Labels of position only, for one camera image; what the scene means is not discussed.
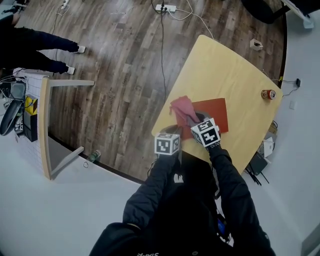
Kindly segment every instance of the soda can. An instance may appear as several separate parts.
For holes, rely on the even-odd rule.
[[[266,100],[274,100],[276,98],[276,92],[274,90],[262,90],[261,97]]]

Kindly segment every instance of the wooden floor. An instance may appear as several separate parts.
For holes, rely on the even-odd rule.
[[[61,1],[32,0],[20,26],[52,32]],[[280,0],[267,0],[275,11]],[[186,0],[166,4],[189,11]],[[269,77],[279,78],[284,48],[282,19],[272,25],[254,19],[240,0],[190,0],[215,39],[246,58]],[[176,12],[178,18],[186,14]],[[163,17],[163,65],[170,92],[197,37],[210,36],[201,20]],[[161,73],[161,16],[148,0],[71,0],[70,10],[58,16],[55,35],[87,46],[82,55],[58,50],[57,59],[76,67],[64,79],[95,80],[94,87],[55,87],[49,131],[89,155],[100,150],[100,162],[145,180],[156,158],[152,127],[164,103]],[[249,48],[255,38],[260,52]],[[55,50],[45,53],[52,59]]]

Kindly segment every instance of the white sneaker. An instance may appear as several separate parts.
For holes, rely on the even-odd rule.
[[[73,75],[75,73],[76,68],[68,65],[66,66],[68,67],[68,71],[66,73],[69,75]]]
[[[85,51],[86,51],[86,47],[85,46],[78,46],[79,47],[79,49],[78,49],[78,51],[76,51],[75,52],[75,54],[83,54],[83,53],[85,53]]]

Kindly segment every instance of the person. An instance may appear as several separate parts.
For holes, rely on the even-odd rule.
[[[16,28],[20,16],[15,13],[0,19],[0,68],[25,68],[67,73],[73,75],[75,68],[62,61],[49,59],[40,50],[60,49],[71,53],[83,54],[85,46],[59,36],[29,28]]]
[[[145,183],[127,201],[122,223],[106,227],[90,256],[274,256],[248,186],[230,155],[219,142],[207,151],[233,246],[217,235],[212,170],[197,164],[187,172],[177,154],[159,155]]]

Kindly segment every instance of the glove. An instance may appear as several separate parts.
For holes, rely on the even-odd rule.
[[[209,120],[209,119],[212,118],[209,114],[207,114],[207,113],[205,113],[205,112],[196,111],[195,114],[196,114],[196,116],[198,117],[198,119],[200,120],[200,123],[202,123],[202,122],[204,122],[204,121],[207,121],[207,120]],[[188,120],[188,123],[189,123],[189,125],[190,125],[191,127],[193,127],[193,126],[195,126],[195,125],[198,124],[198,123],[193,122],[193,120],[192,120],[189,116],[187,116],[187,120]],[[218,133],[219,133],[219,136],[220,136],[221,133],[220,133],[220,129],[219,129],[218,126],[217,126],[217,130],[218,130]],[[220,141],[218,141],[218,142],[216,142],[216,143],[214,143],[214,144],[211,144],[211,145],[205,147],[205,149],[206,149],[209,153],[210,153],[211,151],[214,151],[215,149],[221,149]]]

